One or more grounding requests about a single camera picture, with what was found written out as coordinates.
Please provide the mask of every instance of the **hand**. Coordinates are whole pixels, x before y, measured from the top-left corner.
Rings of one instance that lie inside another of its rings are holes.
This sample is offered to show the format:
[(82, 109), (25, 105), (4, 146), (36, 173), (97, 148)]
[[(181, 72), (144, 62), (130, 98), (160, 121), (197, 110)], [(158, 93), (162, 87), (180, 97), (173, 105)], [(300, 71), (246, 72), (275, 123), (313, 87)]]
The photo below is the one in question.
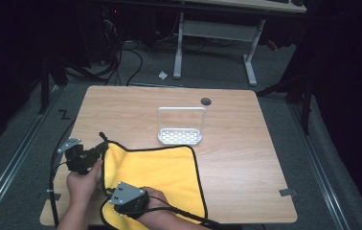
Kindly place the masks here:
[(97, 188), (97, 176), (102, 161), (98, 160), (87, 175), (70, 172), (67, 176), (67, 187), (70, 192), (70, 205), (59, 222), (57, 230), (88, 229), (89, 201)]
[[(167, 204), (168, 201), (163, 192), (149, 187), (143, 187), (142, 189), (146, 190), (149, 196), (146, 209), (169, 207), (169, 205)], [(160, 228), (158, 225), (175, 218), (176, 215), (172, 211), (157, 210), (157, 211), (144, 213), (139, 218), (137, 218), (137, 220), (149, 229), (164, 229)]]
[(67, 176), (67, 187), (70, 192), (71, 204), (88, 204), (97, 188), (97, 176), (101, 169), (102, 161), (98, 160), (87, 175), (70, 172)]
[[(143, 187), (142, 189), (148, 192), (149, 201), (147, 209), (169, 207), (169, 202), (167, 201), (163, 192), (149, 187)], [(157, 210), (144, 213), (139, 218), (137, 218), (137, 220), (151, 230), (208, 230), (208, 228), (204, 226), (194, 224), (183, 218), (179, 218), (175, 215), (175, 213), (169, 210)]]

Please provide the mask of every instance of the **metal bar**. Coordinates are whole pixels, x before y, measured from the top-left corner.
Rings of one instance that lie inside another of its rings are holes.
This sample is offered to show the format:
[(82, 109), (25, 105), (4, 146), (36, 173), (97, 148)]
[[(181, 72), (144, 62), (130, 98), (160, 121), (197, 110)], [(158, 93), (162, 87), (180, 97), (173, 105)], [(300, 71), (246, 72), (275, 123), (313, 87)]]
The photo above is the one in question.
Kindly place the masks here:
[(244, 62), (246, 62), (246, 63), (252, 61), (253, 55), (255, 54), (257, 45), (258, 45), (259, 40), (260, 40), (260, 36), (261, 36), (262, 28), (264, 27), (264, 23), (265, 23), (265, 20), (260, 20), (259, 25), (256, 28), (254, 37), (252, 39), (253, 42), (252, 42), (250, 50), (249, 50), (249, 54), (247, 54), (247, 56), (244, 59)]
[(301, 115), (300, 111), (295, 104), (289, 104), (288, 108), (291, 112), (291, 115), (296, 120), (297, 129), (300, 130), (304, 143), (307, 148), (309, 160), (313, 172), (315, 173), (316, 180), (318, 181), (319, 187), (321, 189), (322, 195), (324, 196), (325, 202), (328, 206), (332, 219), (336, 225), (337, 229), (348, 230), (350, 229), (348, 221), (346, 220), (345, 214), (342, 211), (339, 200), (337, 199), (336, 193), (330, 185), (327, 175), (325, 174), (324, 168), (318, 158), (315, 148), (313, 147), (309, 136), (305, 134), (301, 126)]
[(43, 114), (50, 102), (49, 93), (49, 67), (47, 58), (41, 62), (41, 108), (39, 113)]
[(3, 196), (5, 195), (6, 191), (10, 187), (11, 183), (14, 180), (14, 177), (16, 176), (17, 172), (19, 171), (20, 167), (23, 164), (23, 161), (25, 160), (26, 156), (29, 153), (31, 143), (33, 142), (33, 139), (35, 135), (37, 134), (38, 130), (40, 129), (44, 119), (46, 118), (51, 105), (56, 101), (57, 97), (61, 94), (62, 90), (58, 90), (58, 87), (55, 87), (54, 91), (56, 91), (56, 96), (53, 97), (51, 102), (49, 103), (48, 108), (41, 114), (39, 113), (34, 120), (34, 123), (29, 128), (28, 132), (26, 133), (25, 137), (23, 138), (22, 143), (20, 144), (19, 148), (15, 152), (13, 158), (11, 159), (11, 162), (6, 167), (4, 172), (2, 173), (0, 177), (0, 202), (2, 201)]
[(180, 12), (180, 21), (178, 23), (178, 42), (177, 42), (177, 51), (175, 52), (175, 62), (174, 62), (174, 73), (173, 77), (175, 79), (181, 78), (182, 71), (182, 39), (184, 36), (184, 13)]

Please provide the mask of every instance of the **yellow towel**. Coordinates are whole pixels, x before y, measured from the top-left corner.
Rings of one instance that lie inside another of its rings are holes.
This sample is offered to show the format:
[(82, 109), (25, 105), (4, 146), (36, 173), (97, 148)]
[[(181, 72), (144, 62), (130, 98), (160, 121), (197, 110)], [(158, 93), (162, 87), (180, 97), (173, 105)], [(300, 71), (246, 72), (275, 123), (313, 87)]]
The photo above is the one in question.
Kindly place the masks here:
[[(172, 206), (207, 217), (195, 153), (191, 147), (126, 149), (110, 142), (102, 158), (102, 188), (106, 192), (106, 189), (116, 188), (120, 181), (136, 187), (148, 186), (162, 191)], [(101, 207), (101, 215), (105, 225), (115, 229), (146, 229), (137, 220), (115, 213), (108, 200)]]

